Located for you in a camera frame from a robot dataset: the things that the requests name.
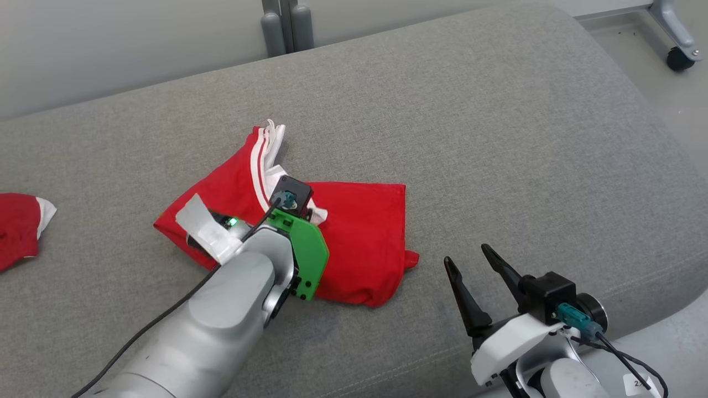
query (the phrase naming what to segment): gray upholstery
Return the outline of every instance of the gray upholstery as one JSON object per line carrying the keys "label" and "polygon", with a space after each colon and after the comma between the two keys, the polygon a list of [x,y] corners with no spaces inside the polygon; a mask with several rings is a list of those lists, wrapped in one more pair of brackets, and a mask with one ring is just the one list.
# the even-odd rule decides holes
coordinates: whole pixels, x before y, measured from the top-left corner
{"label": "gray upholstery", "polygon": [[228,397],[461,394],[443,257],[515,312],[484,242],[599,297],[614,337],[708,285],[707,185],[637,89],[565,13],[486,8],[1,124],[0,191],[59,210],[0,274],[0,396],[67,396],[204,276],[152,222],[266,118],[298,178],[407,184],[421,261],[378,309],[288,301]]}

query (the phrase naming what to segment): cable connector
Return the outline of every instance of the cable connector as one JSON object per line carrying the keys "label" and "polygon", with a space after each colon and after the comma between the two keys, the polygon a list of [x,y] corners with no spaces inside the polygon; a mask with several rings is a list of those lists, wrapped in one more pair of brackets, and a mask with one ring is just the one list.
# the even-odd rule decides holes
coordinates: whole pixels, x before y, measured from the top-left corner
{"label": "cable connector", "polygon": [[584,339],[597,341],[598,332],[602,333],[603,331],[603,327],[599,323],[594,322],[587,314],[565,302],[558,306],[556,313],[559,321],[578,329]]}

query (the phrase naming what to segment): green plastic bracket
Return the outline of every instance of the green plastic bracket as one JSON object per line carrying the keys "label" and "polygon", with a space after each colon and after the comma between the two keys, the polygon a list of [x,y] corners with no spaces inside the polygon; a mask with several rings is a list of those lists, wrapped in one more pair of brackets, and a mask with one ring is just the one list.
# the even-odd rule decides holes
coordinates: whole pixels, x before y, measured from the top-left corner
{"label": "green plastic bracket", "polygon": [[312,300],[329,258],[329,249],[322,232],[307,220],[280,209],[273,209],[268,224],[290,235],[292,251],[299,269],[297,277],[300,279],[295,294],[303,300]]}

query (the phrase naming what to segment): chair wheel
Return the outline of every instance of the chair wheel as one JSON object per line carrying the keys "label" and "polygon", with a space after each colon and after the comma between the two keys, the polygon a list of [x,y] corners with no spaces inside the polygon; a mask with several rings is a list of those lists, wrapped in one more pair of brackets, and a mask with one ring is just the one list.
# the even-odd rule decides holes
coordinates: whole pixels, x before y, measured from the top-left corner
{"label": "chair wheel", "polygon": [[686,70],[692,67],[695,63],[695,61],[688,59],[688,57],[686,57],[683,51],[681,51],[678,47],[672,48],[666,56],[666,64],[675,72]]}

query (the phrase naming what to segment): crumpled red shirt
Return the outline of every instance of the crumpled red shirt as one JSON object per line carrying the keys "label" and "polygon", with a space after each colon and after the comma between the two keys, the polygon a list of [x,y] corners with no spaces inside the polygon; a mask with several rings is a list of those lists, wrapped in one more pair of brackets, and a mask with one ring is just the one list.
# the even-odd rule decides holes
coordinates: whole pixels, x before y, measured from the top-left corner
{"label": "crumpled red shirt", "polygon": [[[231,158],[196,183],[154,223],[174,244],[207,269],[215,260],[189,246],[175,216],[195,193],[210,210],[255,224],[268,209],[263,158],[272,132],[259,126]],[[383,305],[404,271],[418,263],[406,250],[406,186],[402,184],[313,182],[312,199],[326,209],[319,225],[329,260],[316,296],[370,307]]]}
{"label": "crumpled red shirt", "polygon": [[10,268],[20,258],[37,256],[40,220],[36,197],[0,193],[0,271]]}

